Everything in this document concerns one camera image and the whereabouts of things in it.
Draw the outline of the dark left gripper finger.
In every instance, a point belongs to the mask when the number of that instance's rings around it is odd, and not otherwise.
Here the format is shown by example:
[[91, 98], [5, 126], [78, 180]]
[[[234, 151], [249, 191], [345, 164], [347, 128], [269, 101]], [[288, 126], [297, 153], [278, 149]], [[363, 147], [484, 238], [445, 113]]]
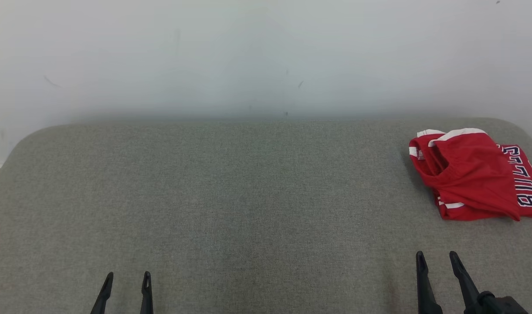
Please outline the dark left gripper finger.
[[106, 304], [111, 296], [112, 285], [114, 282], [114, 273], [109, 272], [105, 278], [100, 292], [96, 298], [90, 314], [104, 314], [106, 312]]
[[152, 295], [152, 276], [145, 272], [142, 281], [142, 305], [140, 314], [154, 314]]

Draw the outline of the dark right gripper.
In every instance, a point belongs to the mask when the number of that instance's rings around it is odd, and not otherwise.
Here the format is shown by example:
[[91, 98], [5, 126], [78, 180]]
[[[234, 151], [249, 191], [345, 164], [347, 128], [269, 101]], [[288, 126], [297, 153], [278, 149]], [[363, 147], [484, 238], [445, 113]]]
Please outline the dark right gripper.
[[[527, 310], [511, 296], [496, 297], [489, 291], [479, 294], [458, 254], [451, 251], [449, 257], [453, 273], [460, 285], [465, 305], [464, 314], [528, 314]], [[417, 252], [416, 263], [418, 313], [442, 314], [442, 308], [437, 304], [430, 284], [427, 261], [423, 252]]]

